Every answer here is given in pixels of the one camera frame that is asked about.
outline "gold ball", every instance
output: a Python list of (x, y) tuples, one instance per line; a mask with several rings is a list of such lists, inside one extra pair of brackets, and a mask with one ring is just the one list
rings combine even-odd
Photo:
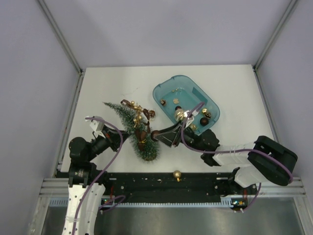
[(196, 126), (195, 124), (191, 124), (191, 125), (190, 125), (190, 128), (191, 128), (193, 131), (197, 130), (197, 126)]
[(176, 170), (176, 171), (173, 172), (173, 176), (179, 182), (180, 181), (180, 177), (181, 177), (181, 172), (179, 170)]
[(182, 121), (185, 119), (185, 113), (183, 109), (177, 109), (174, 113), (174, 118), (176, 121)]

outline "gray wall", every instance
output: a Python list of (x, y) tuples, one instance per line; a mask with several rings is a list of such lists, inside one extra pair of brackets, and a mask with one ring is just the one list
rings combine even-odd
[(34, 0), (0, 7), (0, 230), (22, 235), (78, 79)]
[(301, 0), (260, 69), (278, 134), (313, 205), (313, 1)]
[(290, 0), (45, 0), (79, 64), (253, 64)]

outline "metal frame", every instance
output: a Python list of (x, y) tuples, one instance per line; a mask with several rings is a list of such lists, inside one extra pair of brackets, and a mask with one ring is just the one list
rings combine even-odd
[(83, 70), (79, 66), (73, 52), (71, 51), (67, 41), (65, 40), (65, 38), (63, 36), (63, 33), (61, 32), (56, 21), (54, 20), (46, 2), (44, 0), (36, 0), (36, 2), (38, 3), (38, 5), (39, 5), (40, 9), (42, 10), (43, 14), (45, 15), (46, 19), (48, 20), (48, 23), (50, 24), (52, 31), (54, 32), (55, 36), (57, 37), (57, 39), (58, 39), (61, 47), (63, 48), (65, 54), (67, 55), (68, 59), (73, 64), (73, 66), (75, 67), (78, 74), (81, 75)]
[(82, 85), (83, 85), (84, 76), (85, 76), (85, 72), (83, 71), (82, 74), (78, 78), (76, 88), (75, 88), (74, 93), (72, 95), (72, 102), (71, 102), (69, 110), (67, 111), (67, 114), (66, 114), (67, 119), (66, 119), (65, 125), (63, 127), (64, 132), (63, 132), (63, 135), (62, 135), (60, 142), (58, 144), (57, 154), (55, 156), (55, 160), (53, 162), (53, 167), (51, 169), (50, 175), (52, 177), (54, 177), (56, 170), (61, 169), (61, 166), (62, 166), (62, 160), (63, 160), (63, 156), (65, 153), (69, 132), (70, 132), (70, 129), (71, 129), (71, 126), (73, 123), (73, 118), (74, 118), (80, 90), (81, 90)]
[(268, 43), (266, 44), (265, 48), (263, 49), (259, 59), (255, 63), (254, 67), (256, 70), (258, 70), (263, 63), (264, 59), (266, 58), (268, 52), (273, 47), (276, 39), (278, 38), (279, 34), (283, 30), (284, 26), (286, 25), (288, 19), (291, 17), (292, 13), (296, 9), (297, 5), (299, 3), (299, 0), (291, 0), (289, 2), (289, 5), (286, 8), (286, 11), (284, 12), (282, 18), (278, 22), (278, 25), (276, 26), (274, 32), (272, 33), (272, 36), (270, 37)]
[[(62, 136), (62, 139), (58, 146), (57, 156), (55, 160), (55, 164), (53, 165), (52, 169), (52, 176), (54, 175), (56, 169), (62, 164), (62, 159), (66, 147), (66, 142), (68, 140), (69, 130), (73, 121), (73, 116), (75, 113), (79, 92), (82, 86), (83, 78), (84, 78), (84, 72), (79, 66), (75, 56), (73, 55), (68, 43), (66, 42), (61, 30), (59, 29), (58, 25), (56, 24), (56, 21), (54, 20), (50, 10), (48, 9), (47, 4), (45, 3), (45, 0), (36, 0), (39, 7), (42, 9), (45, 17), (47, 18), (53, 32), (55, 33), (60, 45), (62, 46), (65, 54), (69, 58), (70, 62), (75, 67), (76, 71), (79, 74), (78, 83), (75, 89), (75, 92), (73, 94), (72, 104), (68, 111), (67, 120), (64, 127), (64, 134)], [(270, 37), (267, 45), (265, 46), (264, 50), (262, 51), (259, 59), (257, 60), (256, 64), (253, 66), (253, 70), (255, 73), (255, 77), (259, 86), (260, 94), (264, 103), (264, 107), (267, 112), (268, 120), (274, 135), (274, 138), (276, 141), (279, 141), (279, 136), (276, 131), (276, 125), (274, 123), (274, 120), (272, 118), (272, 114), (270, 111), (270, 107), (268, 104), (268, 101), (266, 99), (262, 81), (260, 79), (260, 76), (258, 74), (258, 69), (262, 65), (264, 59), (266, 58), (268, 52), (273, 47), (276, 39), (278, 38), (280, 32), (282, 31), (283, 27), (287, 23), (288, 19), (292, 15), (293, 11), (295, 10), (299, 0), (291, 0), (285, 13), (283, 14), (281, 20), (279, 21), (277, 27), (275, 28), (272, 36)], [(49, 207), (49, 203), (51, 198), (67, 198), (68, 197), (68, 190), (67, 190), (67, 181), (68, 179), (56, 179), (56, 178), (47, 178), (44, 179), (38, 203), (36, 205), (35, 214), (33, 216), (33, 221), (29, 226), (29, 235), (34, 234), (41, 234), (45, 216), (47, 213), (47, 209)], [(294, 178), (294, 182), (290, 184), (287, 187), (279, 187), (277, 185), (274, 185), (272, 183), (263, 183), (262, 188), (260, 191), (260, 194), (258, 197), (292, 197), (294, 198), (295, 206), (297, 208), (300, 221), (302, 223), (303, 229), (305, 231), (306, 235), (313, 235), (313, 214), (311, 206), (308, 202), (302, 181), (299, 177)]]
[(294, 203), (306, 235), (313, 235), (313, 214), (307, 197), (295, 197)]

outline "miniature christmas tree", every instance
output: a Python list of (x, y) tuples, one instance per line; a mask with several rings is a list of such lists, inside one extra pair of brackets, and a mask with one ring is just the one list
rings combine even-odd
[[(159, 143), (153, 141), (150, 137), (150, 134), (146, 135), (145, 140), (143, 141), (144, 142), (143, 148), (139, 149), (138, 146), (139, 140), (135, 135), (135, 130), (139, 129), (140, 132), (147, 131), (147, 127), (144, 125), (143, 122), (140, 122), (137, 125), (135, 124), (134, 120), (136, 120), (137, 118), (136, 111), (121, 104), (112, 104), (105, 102), (104, 104), (114, 109), (115, 112), (121, 118), (125, 131), (130, 134), (129, 139), (131, 141), (131, 144), (134, 148), (136, 155), (145, 161), (152, 161), (156, 159), (159, 156)], [(141, 119), (147, 122), (145, 117), (141, 116)]]

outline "blue plastic tray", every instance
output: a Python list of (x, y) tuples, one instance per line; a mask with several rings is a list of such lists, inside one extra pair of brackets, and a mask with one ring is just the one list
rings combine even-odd
[[(211, 119), (206, 126), (200, 125), (200, 119), (204, 117), (199, 113), (193, 124), (197, 126), (195, 134), (199, 135), (205, 130), (211, 128), (220, 117), (220, 109), (214, 101), (189, 77), (185, 75), (176, 75), (169, 80), (158, 84), (153, 90), (153, 98), (160, 108), (166, 113), (168, 118), (175, 124), (177, 123), (174, 114), (175, 107), (180, 106), (183, 110), (191, 110), (201, 101), (205, 103), (202, 108), (207, 108), (211, 112)], [(173, 100), (177, 98), (178, 104), (174, 104)], [(166, 100), (166, 105), (162, 106), (160, 100)]]

